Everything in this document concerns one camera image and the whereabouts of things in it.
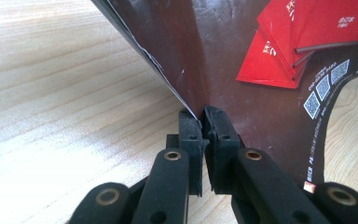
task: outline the tabletop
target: tabletop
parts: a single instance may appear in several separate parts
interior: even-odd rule
[[[0,223],[65,223],[89,190],[150,172],[183,108],[87,0],[0,3]],[[338,96],[325,178],[358,190],[358,78]],[[188,223],[235,223],[230,196],[189,197]]]

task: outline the metal rivet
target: metal rivet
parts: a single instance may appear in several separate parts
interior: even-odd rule
[[[169,151],[164,154],[164,158],[168,161],[177,161],[182,155],[177,151]]]
[[[253,150],[246,151],[245,157],[252,161],[260,161],[263,158],[263,156],[260,153]]]
[[[330,187],[327,189],[327,195],[337,203],[341,203],[347,206],[353,206],[357,204],[355,197],[353,197],[353,195],[344,189]]]
[[[102,189],[95,198],[95,202],[99,205],[109,205],[115,203],[120,196],[117,189]]]

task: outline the wooden surface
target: wooden surface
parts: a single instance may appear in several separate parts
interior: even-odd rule
[[[147,176],[183,106],[89,1],[0,3],[0,223],[64,223],[93,187]],[[358,78],[336,103],[326,179],[358,189]],[[235,223],[228,196],[188,223]]]

